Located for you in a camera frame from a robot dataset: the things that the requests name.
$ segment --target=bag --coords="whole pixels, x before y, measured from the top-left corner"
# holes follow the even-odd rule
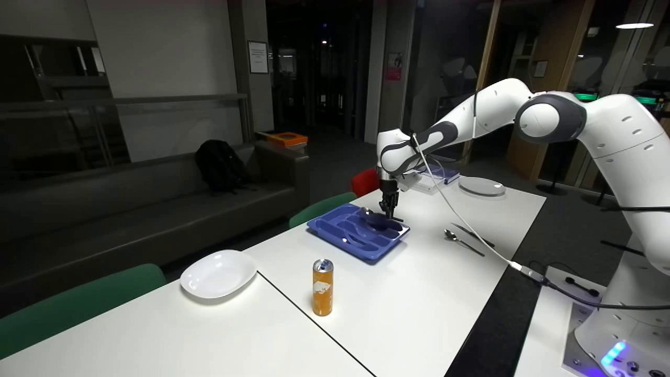
[[[224,141],[205,141],[195,152],[195,166],[211,190],[235,190],[248,180],[243,162]]]

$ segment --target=gray bench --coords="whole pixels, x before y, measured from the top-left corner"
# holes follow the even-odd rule
[[[0,193],[2,307],[133,264],[174,261],[307,205],[307,156],[267,142],[235,151],[252,175],[237,193],[211,193],[193,156]]]

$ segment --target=can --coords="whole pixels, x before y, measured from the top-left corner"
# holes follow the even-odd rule
[[[334,264],[331,259],[315,259],[312,266],[312,311],[315,316],[332,312],[332,274]]]

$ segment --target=blue tray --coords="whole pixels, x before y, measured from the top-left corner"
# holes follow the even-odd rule
[[[356,205],[341,205],[310,219],[307,231],[365,264],[376,264],[407,233],[406,227]]]

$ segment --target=blue light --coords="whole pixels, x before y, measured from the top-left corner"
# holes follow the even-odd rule
[[[601,365],[608,366],[614,358],[618,358],[625,349],[625,341],[618,341],[608,352],[603,357]]]

